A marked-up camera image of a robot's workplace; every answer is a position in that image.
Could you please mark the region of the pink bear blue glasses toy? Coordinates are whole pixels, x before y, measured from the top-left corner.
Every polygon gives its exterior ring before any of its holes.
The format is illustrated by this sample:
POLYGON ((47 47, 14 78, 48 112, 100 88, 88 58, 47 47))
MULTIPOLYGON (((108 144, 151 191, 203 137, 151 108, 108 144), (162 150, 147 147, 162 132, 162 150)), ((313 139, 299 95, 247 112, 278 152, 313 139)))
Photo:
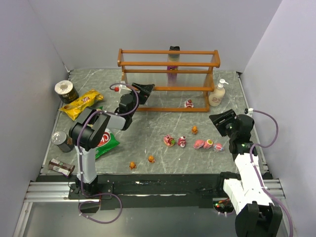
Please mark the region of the pink bear blue glasses toy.
POLYGON ((223 147, 223 145, 221 143, 215 143, 213 145, 213 150, 215 152, 222 152, 224 150, 224 147, 223 147))

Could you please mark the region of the pink bear strawberry hat toy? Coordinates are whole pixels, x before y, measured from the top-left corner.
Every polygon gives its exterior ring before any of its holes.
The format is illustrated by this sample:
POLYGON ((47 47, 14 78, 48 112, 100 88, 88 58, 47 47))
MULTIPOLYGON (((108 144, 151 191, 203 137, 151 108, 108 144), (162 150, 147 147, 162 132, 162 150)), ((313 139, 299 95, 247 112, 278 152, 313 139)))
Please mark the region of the pink bear strawberry hat toy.
POLYGON ((186 146, 186 136, 181 136, 178 139, 178 146, 180 146, 181 148, 184 148, 186 146))

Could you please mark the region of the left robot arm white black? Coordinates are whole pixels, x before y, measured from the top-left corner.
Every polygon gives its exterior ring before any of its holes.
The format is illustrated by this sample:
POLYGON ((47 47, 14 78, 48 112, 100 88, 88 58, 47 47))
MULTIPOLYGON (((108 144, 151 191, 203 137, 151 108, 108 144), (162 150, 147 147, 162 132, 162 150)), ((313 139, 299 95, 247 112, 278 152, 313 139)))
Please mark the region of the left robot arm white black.
POLYGON ((113 113, 86 107, 69 130, 69 136, 77 152, 76 185, 80 187, 85 197, 94 197, 98 194, 95 155, 105 130, 107 128, 127 130, 132 123, 134 113, 140 105, 147 102, 155 88, 154 84, 115 83, 110 89, 114 90, 116 85, 128 88, 128 92, 120 97, 119 105, 113 113))

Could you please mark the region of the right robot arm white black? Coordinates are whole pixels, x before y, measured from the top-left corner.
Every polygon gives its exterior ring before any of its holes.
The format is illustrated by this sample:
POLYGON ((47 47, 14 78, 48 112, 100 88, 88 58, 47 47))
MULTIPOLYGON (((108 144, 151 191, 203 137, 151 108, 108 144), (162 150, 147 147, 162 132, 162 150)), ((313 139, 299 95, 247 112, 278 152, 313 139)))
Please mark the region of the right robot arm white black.
POLYGON ((235 231, 239 237, 275 237, 282 210, 265 192, 259 158, 251 141, 254 119, 233 110, 210 115, 220 135, 229 138, 229 151, 239 174, 222 173, 219 189, 229 197, 236 212, 235 231))

